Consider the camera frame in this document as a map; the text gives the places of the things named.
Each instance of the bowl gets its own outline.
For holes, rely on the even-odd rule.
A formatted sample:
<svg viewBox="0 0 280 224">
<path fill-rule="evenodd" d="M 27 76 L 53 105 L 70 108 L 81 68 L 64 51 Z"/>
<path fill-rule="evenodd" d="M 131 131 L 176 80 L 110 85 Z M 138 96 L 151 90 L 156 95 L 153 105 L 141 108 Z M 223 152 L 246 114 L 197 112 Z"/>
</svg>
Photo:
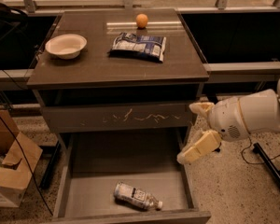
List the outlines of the bowl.
<svg viewBox="0 0 280 224">
<path fill-rule="evenodd" d="M 59 35 L 46 43 L 46 51 L 61 59 L 74 59 L 85 48 L 87 40 L 81 35 Z"/>
</svg>

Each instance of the orange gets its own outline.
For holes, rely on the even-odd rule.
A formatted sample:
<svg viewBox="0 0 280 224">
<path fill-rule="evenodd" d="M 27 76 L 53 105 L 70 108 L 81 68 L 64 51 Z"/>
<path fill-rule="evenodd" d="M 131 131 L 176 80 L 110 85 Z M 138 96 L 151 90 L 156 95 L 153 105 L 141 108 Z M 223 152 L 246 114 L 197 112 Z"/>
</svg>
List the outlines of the orange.
<svg viewBox="0 0 280 224">
<path fill-rule="evenodd" d="M 143 29 L 147 26 L 147 23 L 148 23 L 148 17 L 146 14 L 139 14 L 137 17 L 136 17 L 136 23 L 137 23 L 137 26 L 138 28 L 140 29 Z"/>
</svg>

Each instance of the drawer front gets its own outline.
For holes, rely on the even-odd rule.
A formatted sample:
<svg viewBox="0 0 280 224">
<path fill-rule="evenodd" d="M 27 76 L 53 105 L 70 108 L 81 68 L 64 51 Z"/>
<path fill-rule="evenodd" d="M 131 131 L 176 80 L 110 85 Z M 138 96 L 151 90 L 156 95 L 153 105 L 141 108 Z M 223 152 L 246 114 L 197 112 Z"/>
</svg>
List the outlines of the drawer front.
<svg viewBox="0 0 280 224">
<path fill-rule="evenodd" d="M 168 212 L 150 212 L 137 215 L 116 215 L 105 217 L 85 217 L 55 220 L 52 223 L 62 224 L 204 224 L 210 218 L 207 211 L 178 210 Z"/>
<path fill-rule="evenodd" d="M 189 104 L 44 107 L 52 132 L 127 130 L 189 126 Z"/>
</svg>

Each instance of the speckled floor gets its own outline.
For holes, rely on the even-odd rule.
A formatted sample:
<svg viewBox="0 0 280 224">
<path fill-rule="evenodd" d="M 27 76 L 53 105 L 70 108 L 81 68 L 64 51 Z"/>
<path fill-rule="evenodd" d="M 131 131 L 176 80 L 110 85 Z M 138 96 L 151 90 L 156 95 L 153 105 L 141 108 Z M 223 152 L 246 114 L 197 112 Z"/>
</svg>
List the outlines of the speckled floor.
<svg viewBox="0 0 280 224">
<path fill-rule="evenodd" d="M 49 132 L 42 117 L 14 118 L 26 135 L 38 144 L 54 145 L 56 137 Z M 197 119 L 192 129 L 207 130 L 203 119 Z M 280 134 L 261 133 L 252 135 L 269 156 L 280 153 Z M 280 188 L 274 182 L 266 166 L 244 162 L 241 151 L 250 145 L 249 140 L 223 142 L 221 152 L 212 153 L 190 166 L 194 198 L 200 210 L 208 210 L 212 217 L 209 224 L 280 224 Z M 250 162 L 261 161 L 252 153 L 245 152 Z M 40 183 L 49 160 L 42 158 L 35 170 L 36 182 Z M 51 211 L 54 209 L 58 192 L 64 155 L 61 153 L 51 185 L 42 190 Z M 274 161 L 280 167 L 280 158 Z M 28 224 L 50 222 L 51 215 L 43 204 L 32 181 L 19 208 L 0 208 L 0 224 Z"/>
</svg>

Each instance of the box flap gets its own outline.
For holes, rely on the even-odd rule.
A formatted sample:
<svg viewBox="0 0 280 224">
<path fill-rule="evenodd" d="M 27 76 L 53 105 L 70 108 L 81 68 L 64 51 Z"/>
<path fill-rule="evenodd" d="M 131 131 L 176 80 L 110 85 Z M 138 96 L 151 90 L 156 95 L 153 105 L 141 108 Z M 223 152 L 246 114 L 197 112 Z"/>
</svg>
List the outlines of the box flap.
<svg viewBox="0 0 280 224">
<path fill-rule="evenodd" d="M 8 111 L 0 110 L 0 117 L 6 123 L 8 128 L 17 136 L 19 133 L 19 129 L 12 117 L 9 115 Z M 7 129 L 2 120 L 0 120 L 0 153 L 6 154 L 10 146 L 12 145 L 14 137 Z"/>
<path fill-rule="evenodd" d="M 22 150 L 32 168 L 35 170 L 38 160 L 40 159 L 42 149 L 31 139 L 29 139 L 23 133 L 19 133 L 17 136 Z M 9 149 L 7 156 L 4 158 L 4 165 L 19 164 L 16 170 L 8 168 L 0 168 L 0 187 L 11 188 L 11 189 L 27 189 L 30 179 L 31 172 L 27 165 L 27 161 L 24 158 L 21 148 L 18 142 L 15 140 Z"/>
</svg>

